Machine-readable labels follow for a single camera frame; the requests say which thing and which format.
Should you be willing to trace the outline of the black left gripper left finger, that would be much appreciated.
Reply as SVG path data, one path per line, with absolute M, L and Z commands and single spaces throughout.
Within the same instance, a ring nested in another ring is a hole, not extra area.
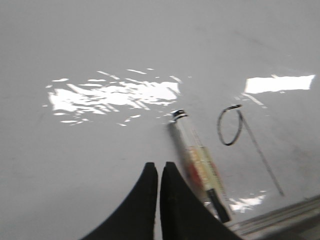
M 153 240 L 158 197 L 158 172 L 144 165 L 136 184 L 118 208 L 84 240 Z

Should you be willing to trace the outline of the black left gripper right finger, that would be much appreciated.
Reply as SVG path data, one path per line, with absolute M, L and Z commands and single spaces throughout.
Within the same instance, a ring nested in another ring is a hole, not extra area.
M 197 199 L 174 162 L 163 169 L 159 204 L 164 240 L 240 239 Z

